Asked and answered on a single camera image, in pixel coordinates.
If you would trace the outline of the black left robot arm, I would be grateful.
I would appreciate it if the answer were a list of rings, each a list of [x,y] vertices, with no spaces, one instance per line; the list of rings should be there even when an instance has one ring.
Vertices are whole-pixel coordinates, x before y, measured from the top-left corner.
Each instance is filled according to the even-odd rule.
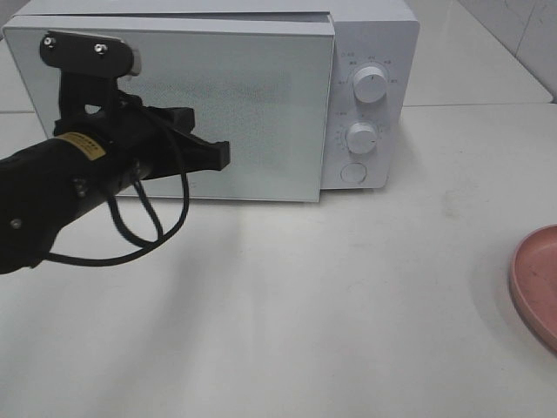
[[[1,161],[1,271],[12,273],[42,261],[73,266],[117,266],[162,246],[184,224],[189,210],[190,172],[221,171],[230,164],[227,141],[207,142],[194,134],[191,108],[145,106],[119,92],[113,113],[101,110],[65,119],[55,137]],[[177,223],[164,231],[143,181],[179,176],[183,206]],[[116,196],[133,187],[157,237],[138,237],[124,223]],[[118,232],[137,251],[109,259],[53,253],[60,231],[96,207],[108,205]]]

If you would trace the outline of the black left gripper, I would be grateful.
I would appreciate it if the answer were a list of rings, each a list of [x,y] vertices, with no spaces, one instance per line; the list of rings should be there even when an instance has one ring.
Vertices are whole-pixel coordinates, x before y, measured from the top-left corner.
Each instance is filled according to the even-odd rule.
[[[174,130],[171,143],[165,126]],[[100,110],[60,118],[54,134],[80,132],[135,157],[149,167],[148,179],[224,170],[230,164],[230,143],[204,141],[190,133],[194,128],[195,111],[190,107],[144,105],[140,97],[121,93],[114,113]]]

